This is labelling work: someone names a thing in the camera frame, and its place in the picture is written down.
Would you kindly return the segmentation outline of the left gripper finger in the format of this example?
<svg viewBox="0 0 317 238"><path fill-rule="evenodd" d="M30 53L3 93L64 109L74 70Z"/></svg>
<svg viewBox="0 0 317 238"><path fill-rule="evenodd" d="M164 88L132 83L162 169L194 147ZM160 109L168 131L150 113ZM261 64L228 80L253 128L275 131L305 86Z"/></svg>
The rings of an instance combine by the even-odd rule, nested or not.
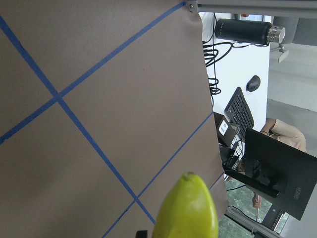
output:
<svg viewBox="0 0 317 238"><path fill-rule="evenodd" d="M139 230L136 232L135 238L147 238L148 231L147 230Z"/></svg>

